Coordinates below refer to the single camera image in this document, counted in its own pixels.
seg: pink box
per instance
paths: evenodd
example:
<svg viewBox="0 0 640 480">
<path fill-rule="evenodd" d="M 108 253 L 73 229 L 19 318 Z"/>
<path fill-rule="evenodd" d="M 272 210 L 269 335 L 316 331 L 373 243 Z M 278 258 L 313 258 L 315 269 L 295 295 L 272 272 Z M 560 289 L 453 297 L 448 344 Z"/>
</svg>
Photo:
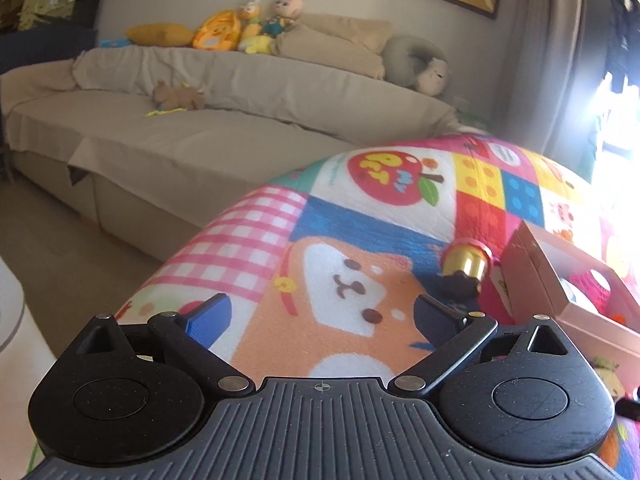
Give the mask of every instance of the pink box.
<svg viewBox="0 0 640 480">
<path fill-rule="evenodd" d="M 620 367 L 627 392 L 640 385 L 640 306 L 606 264 L 544 229 L 523 222 L 500 258 L 513 318 L 525 324 L 547 314 L 587 358 L 604 357 Z M 621 314 L 628 327 L 572 303 L 559 278 L 597 270 L 609 282 L 608 314 Z"/>
</svg>

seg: pink gingham pattern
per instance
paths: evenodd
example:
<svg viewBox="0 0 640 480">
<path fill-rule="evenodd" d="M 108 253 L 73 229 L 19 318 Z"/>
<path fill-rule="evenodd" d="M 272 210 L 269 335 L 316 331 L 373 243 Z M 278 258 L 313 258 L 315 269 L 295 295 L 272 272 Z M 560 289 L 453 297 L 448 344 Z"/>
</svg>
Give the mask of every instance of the pink gingham pattern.
<svg viewBox="0 0 640 480">
<path fill-rule="evenodd" d="M 144 286 L 201 286 L 260 301 L 306 196 L 267 186 L 231 206 L 185 245 Z"/>
</svg>

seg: play mat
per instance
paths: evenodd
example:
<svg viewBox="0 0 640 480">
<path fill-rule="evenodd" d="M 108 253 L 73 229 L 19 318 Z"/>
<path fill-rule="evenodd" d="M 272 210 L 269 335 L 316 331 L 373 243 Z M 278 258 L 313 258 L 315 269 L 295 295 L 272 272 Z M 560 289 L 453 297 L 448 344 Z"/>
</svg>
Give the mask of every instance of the play mat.
<svg viewBox="0 0 640 480">
<path fill-rule="evenodd" d="M 476 238 L 499 256 L 525 219 L 616 269 L 633 272 L 590 186 L 500 140 L 452 135 L 369 148 L 298 168 L 223 212 L 167 261 L 118 314 L 144 322 L 188 312 L 217 292 L 211 351 L 257 384 L 265 376 L 380 376 L 434 349 L 414 323 L 416 296 L 439 297 L 441 252 Z M 499 266 L 480 308 L 511 323 Z M 640 477 L 638 426 L 617 420 L 600 451 Z"/>
</svg>

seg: metal screw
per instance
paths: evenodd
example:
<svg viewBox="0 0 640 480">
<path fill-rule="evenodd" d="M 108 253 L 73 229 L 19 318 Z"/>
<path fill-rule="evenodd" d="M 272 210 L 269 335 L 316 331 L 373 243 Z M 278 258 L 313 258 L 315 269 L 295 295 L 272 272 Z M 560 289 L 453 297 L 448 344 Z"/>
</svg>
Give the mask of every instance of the metal screw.
<svg viewBox="0 0 640 480">
<path fill-rule="evenodd" d="M 398 388 L 406 392 L 416 392 L 417 390 L 423 389 L 427 385 L 422 377 L 418 377 L 415 375 L 400 376 L 394 381 L 394 384 Z"/>
<path fill-rule="evenodd" d="M 249 387 L 249 381 L 239 375 L 229 375 L 220 379 L 218 386 L 226 392 L 241 392 Z"/>
</svg>

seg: apple print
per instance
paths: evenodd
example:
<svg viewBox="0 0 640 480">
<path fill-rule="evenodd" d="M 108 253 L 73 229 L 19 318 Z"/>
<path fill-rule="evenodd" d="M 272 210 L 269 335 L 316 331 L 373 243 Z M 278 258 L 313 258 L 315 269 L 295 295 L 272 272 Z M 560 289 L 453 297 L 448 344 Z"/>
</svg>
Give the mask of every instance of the apple print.
<svg viewBox="0 0 640 480">
<path fill-rule="evenodd" d="M 353 181 L 370 197 L 391 205 L 412 205 L 426 200 L 435 206 L 440 199 L 434 184 L 444 183 L 439 174 L 424 172 L 435 170 L 438 161 L 422 161 L 404 152 L 367 152 L 355 155 L 347 162 Z"/>
<path fill-rule="evenodd" d="M 484 158 L 489 158 L 489 150 L 486 148 L 484 142 L 476 139 L 475 137 L 465 137 L 466 143 L 464 144 L 465 148 L 470 152 L 474 152 L 476 155 L 484 156 Z"/>
</svg>

